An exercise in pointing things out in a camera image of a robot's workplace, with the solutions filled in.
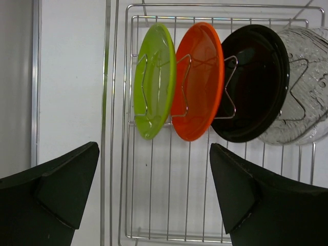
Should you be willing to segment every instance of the dish rack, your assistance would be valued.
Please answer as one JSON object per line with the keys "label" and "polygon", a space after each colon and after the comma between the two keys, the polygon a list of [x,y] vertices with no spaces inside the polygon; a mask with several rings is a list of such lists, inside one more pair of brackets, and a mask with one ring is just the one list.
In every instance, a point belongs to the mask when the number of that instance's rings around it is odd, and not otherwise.
{"label": "dish rack", "polygon": [[[120,4],[119,7],[125,10],[123,23],[118,21],[119,11],[116,9],[113,64],[113,88],[118,87],[115,83],[121,83],[115,76],[119,77],[119,74],[123,73],[121,78],[124,82],[119,245],[167,241],[198,245],[231,243],[229,235],[224,231],[209,167],[209,146],[212,142],[218,142],[239,156],[280,175],[327,187],[328,184],[324,182],[322,172],[326,170],[328,173],[328,168],[320,167],[320,172],[316,172],[315,169],[324,161],[324,146],[328,144],[325,140],[304,147],[269,146],[258,139],[237,144],[221,139],[213,129],[209,128],[200,139],[185,142],[174,131],[170,117],[153,140],[143,140],[137,132],[133,114],[134,70],[140,59],[138,51],[145,33],[153,23],[161,22],[168,27],[177,50],[187,29],[196,22],[212,24],[222,42],[231,32],[247,24],[266,25],[274,30],[291,25],[309,27],[308,19],[299,18],[302,11],[320,14],[319,19],[312,25],[324,26],[325,16],[322,8],[283,5],[148,3],[126,4],[125,6]],[[230,12],[219,11],[220,9],[229,9]],[[262,11],[263,16],[252,17],[254,10]],[[274,17],[282,11],[285,12],[284,15]],[[117,30],[123,31],[123,26],[124,45],[123,40],[118,41],[117,38]],[[116,61],[117,46],[121,51],[124,47],[123,69]],[[111,143],[113,143],[113,126],[111,130]],[[113,154],[116,155],[111,148],[111,170]]]}

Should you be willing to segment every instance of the metal wire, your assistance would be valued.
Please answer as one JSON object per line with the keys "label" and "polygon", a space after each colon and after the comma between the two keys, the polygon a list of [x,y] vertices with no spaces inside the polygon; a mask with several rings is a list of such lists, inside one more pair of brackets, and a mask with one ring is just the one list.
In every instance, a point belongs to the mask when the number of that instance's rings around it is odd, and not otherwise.
{"label": "metal wire", "polygon": [[[135,15],[131,17],[131,22],[129,22],[129,10],[131,8],[138,8],[141,7],[143,10],[144,15]],[[200,16],[156,16],[156,15],[149,15],[149,9],[148,13],[146,12],[146,7],[244,7],[244,8],[278,8],[278,9],[301,9],[304,8],[303,6],[272,6],[272,5],[231,5],[231,4],[133,4],[129,5],[126,9],[126,19],[125,19],[125,59],[124,59],[124,98],[123,98],[123,117],[122,117],[122,156],[121,156],[121,183],[120,183],[120,208],[119,208],[119,230],[118,230],[118,244],[121,245],[121,230],[122,230],[122,221],[125,222],[125,234],[128,238],[133,239],[144,239],[144,240],[153,240],[153,239],[162,239],[167,241],[187,241],[187,242],[199,242],[199,243],[229,243],[231,242],[228,235],[225,235],[224,232],[224,226],[223,221],[220,221],[221,224],[221,232],[218,233],[216,236],[208,235],[206,231],[206,218],[207,218],[207,193],[208,193],[208,162],[209,162],[209,148],[210,148],[210,130],[207,131],[207,139],[206,139],[206,153],[207,155],[204,157],[204,160],[206,161],[206,165],[204,167],[205,169],[205,183],[204,187],[202,188],[204,190],[204,200],[202,200],[203,209],[201,210],[202,214],[202,221],[201,221],[201,231],[200,234],[194,235],[190,234],[188,231],[188,212],[189,212],[189,192],[190,192],[190,178],[191,178],[191,151],[192,151],[192,145],[191,143],[188,143],[188,149],[186,149],[188,153],[188,172],[187,172],[187,196],[185,205],[186,205],[186,212],[185,212],[185,221],[184,221],[184,231],[182,233],[176,233],[171,232],[170,230],[170,207],[171,207],[171,199],[172,199],[172,138],[173,138],[173,127],[172,127],[172,119],[171,122],[168,122],[165,124],[165,127],[170,127],[170,140],[167,142],[169,147],[169,163],[168,163],[168,176],[167,176],[167,182],[168,182],[168,207],[167,207],[167,218],[166,220],[166,229],[162,232],[157,232],[155,230],[152,230],[152,224],[154,217],[154,212],[152,210],[152,192],[153,192],[153,186],[156,184],[157,180],[153,176],[153,165],[156,163],[153,163],[154,158],[154,148],[155,148],[155,142],[152,140],[151,144],[151,151],[150,151],[150,157],[151,157],[151,163],[150,163],[150,179],[149,179],[149,203],[147,206],[149,206],[148,210],[148,226],[147,228],[140,228],[135,227],[135,224],[138,225],[137,221],[135,221],[134,218],[134,198],[137,196],[136,191],[134,190],[135,187],[135,166],[138,164],[135,162],[135,146],[136,146],[136,137],[135,137],[135,122],[134,120],[131,120],[131,109],[132,109],[132,101],[131,101],[131,95],[132,95],[132,77],[133,77],[133,69],[132,65],[134,63],[138,62],[138,49],[139,49],[139,20],[144,19],[147,21],[146,26],[148,26],[148,20],[154,19],[154,20],[162,20],[162,21],[168,21],[170,24],[173,25],[174,28],[174,34],[173,34],[173,43],[176,45],[176,32],[177,32],[177,24],[180,23],[180,21],[186,21],[190,20],[190,25],[195,23],[196,21],[209,21],[212,23],[213,26],[217,25],[219,22],[227,22],[230,24],[230,30],[231,32],[234,29],[234,25],[240,24],[242,21],[247,21],[249,23],[255,23],[255,22],[266,22],[269,27],[272,27],[272,24],[274,22],[277,23],[286,23],[287,25],[291,25],[293,23],[303,23],[306,27],[309,25],[309,22],[306,19],[284,19],[284,18],[220,18],[220,17],[200,17]],[[321,24],[324,23],[324,10],[319,7],[312,7],[308,6],[306,9],[310,10],[318,10],[321,12]],[[128,26],[131,25],[131,32],[128,33]],[[134,31],[136,32],[136,40],[134,40]],[[128,53],[128,38],[130,36],[130,54]],[[133,136],[132,136],[132,153],[129,148],[129,139],[130,139],[130,128],[133,128]],[[249,148],[251,146],[248,145],[248,143],[245,143],[244,145],[244,152],[243,157],[246,159],[249,158],[248,152]],[[263,144],[263,155],[262,155],[262,166],[264,167],[265,164],[265,153],[266,153],[266,145]],[[280,163],[280,173],[283,174],[283,159],[284,159],[284,147],[281,149],[281,163]],[[313,144],[312,148],[312,162],[311,162],[311,180],[310,183],[313,183],[313,175],[314,175],[314,164],[315,164],[315,152],[316,152],[316,145]],[[300,180],[300,174],[301,174],[301,161],[302,161],[302,147],[299,148],[299,160],[298,160],[298,180]]]}

